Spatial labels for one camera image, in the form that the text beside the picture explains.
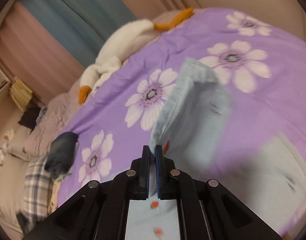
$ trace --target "blue curtain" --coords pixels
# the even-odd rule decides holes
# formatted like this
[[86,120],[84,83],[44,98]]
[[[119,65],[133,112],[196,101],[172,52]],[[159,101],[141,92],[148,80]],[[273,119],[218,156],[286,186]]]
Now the blue curtain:
[[25,8],[84,67],[104,42],[136,17],[121,0],[20,0]]

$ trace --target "black object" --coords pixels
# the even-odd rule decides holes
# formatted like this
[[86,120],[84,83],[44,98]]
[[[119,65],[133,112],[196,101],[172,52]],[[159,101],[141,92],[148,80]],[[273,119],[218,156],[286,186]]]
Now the black object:
[[[148,146],[142,158],[114,180],[92,180],[30,231],[24,240],[123,240],[129,200],[148,198]],[[156,150],[158,195],[176,199],[182,240],[281,240],[280,236],[216,180],[201,182],[175,169]]]
[[51,173],[52,179],[68,173],[74,163],[77,139],[78,134],[65,132],[52,142],[44,167],[45,171]]
[[34,130],[36,127],[36,119],[39,116],[40,107],[31,107],[23,113],[21,119],[19,120],[19,124]]

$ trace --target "black cloth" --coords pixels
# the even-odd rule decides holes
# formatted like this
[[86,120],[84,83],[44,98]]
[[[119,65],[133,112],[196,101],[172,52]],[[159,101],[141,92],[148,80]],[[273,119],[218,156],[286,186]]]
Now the black cloth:
[[34,130],[36,127],[36,119],[39,115],[40,108],[39,107],[32,107],[27,109],[27,111],[23,114],[20,121],[18,122],[20,125],[25,126]]
[[45,171],[51,173],[52,179],[66,174],[73,165],[77,139],[78,134],[65,132],[52,142],[44,167]]

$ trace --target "flower center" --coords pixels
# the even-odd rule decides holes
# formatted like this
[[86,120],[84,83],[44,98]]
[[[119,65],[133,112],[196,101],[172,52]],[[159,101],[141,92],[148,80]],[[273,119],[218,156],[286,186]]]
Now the flower center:
[[97,156],[93,156],[89,161],[89,167],[93,168],[96,165],[96,162],[97,162]]
[[146,94],[146,100],[151,100],[156,95],[157,95],[156,89],[152,89]]
[[229,54],[225,58],[227,62],[238,62],[240,59],[241,58],[237,54]]
[[246,22],[244,24],[244,27],[249,28],[249,27],[253,27],[255,25],[255,22]]

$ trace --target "beige pillow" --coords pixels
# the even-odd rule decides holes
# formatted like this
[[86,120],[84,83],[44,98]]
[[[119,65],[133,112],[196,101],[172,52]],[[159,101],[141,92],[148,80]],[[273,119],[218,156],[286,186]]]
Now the beige pillow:
[[6,155],[0,171],[0,212],[12,225],[19,227],[16,212],[24,206],[25,174],[28,162],[15,156]]
[[24,161],[29,161],[33,154],[27,152],[24,146],[31,131],[30,128],[20,125],[7,147],[7,152]]

